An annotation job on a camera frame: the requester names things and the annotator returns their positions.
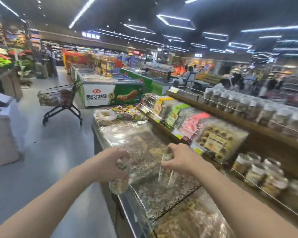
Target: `display counter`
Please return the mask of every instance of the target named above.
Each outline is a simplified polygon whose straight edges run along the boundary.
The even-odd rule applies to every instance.
[[[165,95],[166,90],[168,90],[173,84],[172,80],[177,78],[172,76],[172,78],[168,81],[165,77],[159,77],[153,75],[151,72],[147,73],[137,68],[121,68],[120,73],[142,81],[145,84],[144,93],[157,93],[158,95]]]
[[[110,78],[92,69],[71,67],[78,92],[85,107],[138,103],[143,96],[143,82],[130,78]]]
[[[116,119],[108,120],[94,113],[95,142],[99,140],[103,148],[123,148],[130,153],[131,178],[127,192],[112,195],[108,184],[102,186],[113,223],[117,215],[125,217],[125,225],[134,237],[235,237],[211,197],[194,178],[179,175],[176,185],[169,186],[169,180],[168,187],[158,181],[160,162],[167,145],[182,142],[298,228],[296,147],[279,143],[277,148],[274,137],[262,133],[260,128],[257,131],[248,127],[246,120],[239,125],[243,120],[240,117],[235,117],[236,121],[232,118],[231,122],[225,116],[218,116],[216,107],[198,102],[203,95],[190,92],[188,95],[195,95],[190,99],[184,90],[171,88],[167,92],[169,97],[145,95],[144,102],[137,107],[143,116],[129,112],[130,117],[134,117],[130,121],[121,118],[128,115],[117,114]],[[267,183],[268,176],[262,176],[260,182],[254,180],[248,175],[250,167],[245,166],[241,171],[237,165],[240,152],[247,156],[251,152],[258,153],[260,156],[253,156],[254,162],[256,159],[261,164],[270,162],[272,165],[274,162],[278,166],[276,169],[284,174],[278,177],[289,183],[283,180],[283,185],[278,188],[274,182]],[[119,212],[111,212],[113,202]],[[119,231],[116,227],[118,237],[121,236]]]

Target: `glossy tile floor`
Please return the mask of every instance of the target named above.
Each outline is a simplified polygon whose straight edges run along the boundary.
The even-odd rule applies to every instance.
[[[71,168],[94,155],[91,131],[92,109],[83,109],[78,95],[76,106],[82,112],[83,125],[70,111],[64,110],[42,125],[44,113],[51,107],[40,107],[39,90],[68,84],[63,67],[59,78],[32,79],[23,89],[19,110],[26,119],[23,158],[0,167],[0,224],[43,193]],[[52,235],[53,238],[115,238],[106,202],[98,183],[91,185],[75,201]]]

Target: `ceiling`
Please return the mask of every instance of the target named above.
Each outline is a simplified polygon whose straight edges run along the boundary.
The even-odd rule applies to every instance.
[[[68,28],[88,0],[40,0],[41,9],[36,0],[2,0],[20,16],[32,22],[56,24]],[[171,45],[195,52],[209,52],[210,48],[235,53],[245,49],[228,47],[229,42],[252,45],[256,52],[274,52],[274,48],[298,47],[298,43],[277,43],[278,38],[260,36],[282,36],[279,40],[298,40],[298,30],[249,32],[241,30],[298,25],[298,0],[198,0],[185,4],[186,0],[95,0],[89,9],[76,22],[73,30],[87,31],[97,28],[122,33],[138,38],[163,43],[163,35],[177,36],[185,42],[171,42]],[[0,5],[0,14],[12,18],[10,11]],[[190,19],[195,30],[169,27],[158,14]],[[168,19],[174,25],[186,25],[186,21]],[[137,32],[123,24],[147,27],[156,34]],[[226,42],[206,39],[202,32],[222,33],[228,35]],[[191,47],[191,43],[206,45],[208,48]]]

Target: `floor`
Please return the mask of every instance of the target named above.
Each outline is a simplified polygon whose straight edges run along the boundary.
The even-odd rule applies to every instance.
[[[62,178],[71,168],[94,155],[91,131],[92,109],[83,109],[79,96],[75,104],[82,112],[83,125],[68,110],[42,125],[44,113],[37,93],[45,88],[68,84],[63,67],[58,79],[32,79],[23,89],[19,110],[26,120],[23,157],[0,167],[0,224]],[[100,185],[91,185],[71,206],[52,235],[53,238],[116,238]]]

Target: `shopping cart basket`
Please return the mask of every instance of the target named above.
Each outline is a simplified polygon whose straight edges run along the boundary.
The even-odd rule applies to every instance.
[[[78,89],[76,83],[70,85],[59,86],[55,88],[48,88],[46,91],[39,91],[37,97],[39,98],[40,106],[50,106],[55,107],[51,109],[51,111],[44,114],[43,125],[48,122],[49,118],[62,112],[65,109],[71,111],[76,117],[80,120],[80,125],[83,123],[83,119],[81,118],[81,112],[78,108],[73,105],[73,100],[75,97],[75,93]]]

